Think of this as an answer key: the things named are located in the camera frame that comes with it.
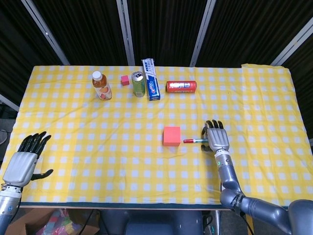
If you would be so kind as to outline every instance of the green can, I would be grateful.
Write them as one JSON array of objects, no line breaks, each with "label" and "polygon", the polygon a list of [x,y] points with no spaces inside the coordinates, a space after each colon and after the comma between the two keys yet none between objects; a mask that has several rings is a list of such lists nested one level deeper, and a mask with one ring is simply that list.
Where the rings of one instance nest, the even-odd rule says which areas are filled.
[{"label": "green can", "polygon": [[137,97],[143,97],[145,95],[145,79],[143,74],[140,71],[133,72],[132,74],[132,83],[134,87],[134,94]]}]

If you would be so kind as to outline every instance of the juice bottle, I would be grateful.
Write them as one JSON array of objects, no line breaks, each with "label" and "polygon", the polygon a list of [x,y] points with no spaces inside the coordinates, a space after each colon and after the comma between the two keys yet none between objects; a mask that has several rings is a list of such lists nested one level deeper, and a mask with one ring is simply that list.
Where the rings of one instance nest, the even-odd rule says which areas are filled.
[{"label": "juice bottle", "polygon": [[101,100],[109,100],[112,98],[112,91],[107,77],[99,71],[92,73],[92,84]]}]

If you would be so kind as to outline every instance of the black curtain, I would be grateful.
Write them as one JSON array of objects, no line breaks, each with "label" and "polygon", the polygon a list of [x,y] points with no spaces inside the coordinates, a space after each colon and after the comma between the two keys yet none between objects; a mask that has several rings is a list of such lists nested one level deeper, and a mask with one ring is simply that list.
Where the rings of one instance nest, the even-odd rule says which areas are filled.
[{"label": "black curtain", "polygon": [[33,0],[71,65],[127,65],[115,0]]},{"label": "black curtain", "polygon": [[313,35],[283,64],[289,68],[309,139],[313,138]]},{"label": "black curtain", "polygon": [[157,66],[189,66],[206,0],[128,0],[134,56]]},{"label": "black curtain", "polygon": [[270,64],[311,17],[312,0],[218,0],[196,66]]},{"label": "black curtain", "polygon": [[0,94],[20,105],[35,65],[62,64],[20,0],[0,1]]}]

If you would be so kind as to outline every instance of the red cube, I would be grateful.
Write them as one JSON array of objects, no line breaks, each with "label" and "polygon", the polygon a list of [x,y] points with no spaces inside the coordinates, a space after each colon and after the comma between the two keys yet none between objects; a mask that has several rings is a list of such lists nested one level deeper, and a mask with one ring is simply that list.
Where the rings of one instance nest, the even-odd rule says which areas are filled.
[{"label": "red cube", "polygon": [[129,79],[127,75],[121,76],[121,83],[123,86],[129,85]]},{"label": "red cube", "polygon": [[179,146],[180,145],[180,127],[165,126],[163,133],[164,146]]}]

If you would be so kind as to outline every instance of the bottle label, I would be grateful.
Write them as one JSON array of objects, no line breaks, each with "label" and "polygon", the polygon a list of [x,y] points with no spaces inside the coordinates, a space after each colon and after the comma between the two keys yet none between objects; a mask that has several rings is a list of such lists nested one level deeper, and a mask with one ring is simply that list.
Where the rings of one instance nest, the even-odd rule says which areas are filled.
[{"label": "bottle label", "polygon": [[110,85],[107,83],[104,87],[95,87],[95,90],[102,100],[108,100],[112,98],[112,92]]}]

